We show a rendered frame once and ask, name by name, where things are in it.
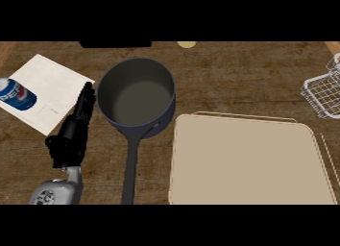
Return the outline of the beige tray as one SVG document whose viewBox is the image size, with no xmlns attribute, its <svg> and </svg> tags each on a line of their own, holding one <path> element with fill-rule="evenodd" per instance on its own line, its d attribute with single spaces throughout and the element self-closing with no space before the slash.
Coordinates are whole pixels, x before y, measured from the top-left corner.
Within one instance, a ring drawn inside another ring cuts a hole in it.
<svg viewBox="0 0 340 246">
<path fill-rule="evenodd" d="M 340 204 L 340 181 L 322 135 L 288 118 L 210 112 L 179 115 L 169 203 Z"/>
</svg>

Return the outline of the dark blue saucepan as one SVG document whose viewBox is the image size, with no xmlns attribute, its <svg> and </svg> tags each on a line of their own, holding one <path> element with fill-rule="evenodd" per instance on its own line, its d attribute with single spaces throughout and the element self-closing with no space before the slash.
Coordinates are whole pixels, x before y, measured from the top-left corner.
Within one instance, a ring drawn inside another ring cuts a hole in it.
<svg viewBox="0 0 340 246">
<path fill-rule="evenodd" d="M 95 88 L 98 110 L 127 140 L 121 204 L 133 198 L 136 147 L 170 123 L 175 109 L 175 81 L 158 61 L 132 58 L 105 72 Z"/>
</svg>

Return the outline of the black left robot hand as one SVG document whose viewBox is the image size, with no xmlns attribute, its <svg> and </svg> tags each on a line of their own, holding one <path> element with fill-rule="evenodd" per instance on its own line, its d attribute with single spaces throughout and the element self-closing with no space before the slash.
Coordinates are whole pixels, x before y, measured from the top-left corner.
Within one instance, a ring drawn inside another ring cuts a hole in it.
<svg viewBox="0 0 340 246">
<path fill-rule="evenodd" d="M 45 145 L 54 160 L 54 168 L 79 166 L 85 157 L 88 128 L 93 112 L 92 83 L 85 82 L 73 113 L 61 123 L 57 135 L 45 138 Z"/>
</svg>

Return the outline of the white square placemat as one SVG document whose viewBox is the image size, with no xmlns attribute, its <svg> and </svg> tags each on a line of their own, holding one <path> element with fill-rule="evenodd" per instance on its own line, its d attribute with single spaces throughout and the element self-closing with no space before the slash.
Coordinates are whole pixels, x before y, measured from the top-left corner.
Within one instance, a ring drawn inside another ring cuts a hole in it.
<svg viewBox="0 0 340 246">
<path fill-rule="evenodd" d="M 48 135 L 76 104 L 86 82 L 93 80 L 36 54 L 9 76 L 36 95 L 36 103 L 18 111 L 0 101 L 5 110 L 42 135 Z"/>
</svg>

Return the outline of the blue soda can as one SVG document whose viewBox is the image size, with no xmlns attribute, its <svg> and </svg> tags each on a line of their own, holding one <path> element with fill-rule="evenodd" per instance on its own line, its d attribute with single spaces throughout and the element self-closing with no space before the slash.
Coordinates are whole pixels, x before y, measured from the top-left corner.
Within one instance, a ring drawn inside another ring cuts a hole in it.
<svg viewBox="0 0 340 246">
<path fill-rule="evenodd" d="M 36 95 L 15 80 L 0 78 L 0 101 L 15 110 L 26 111 L 36 103 Z"/>
</svg>

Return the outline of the black appliance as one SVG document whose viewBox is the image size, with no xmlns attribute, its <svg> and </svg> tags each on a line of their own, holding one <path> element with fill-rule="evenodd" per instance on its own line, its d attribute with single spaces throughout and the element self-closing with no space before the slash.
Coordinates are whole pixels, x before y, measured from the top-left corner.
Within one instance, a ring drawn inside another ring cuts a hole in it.
<svg viewBox="0 0 340 246">
<path fill-rule="evenodd" d="M 151 41 L 79 41 L 83 48 L 145 48 L 151 46 Z"/>
</svg>

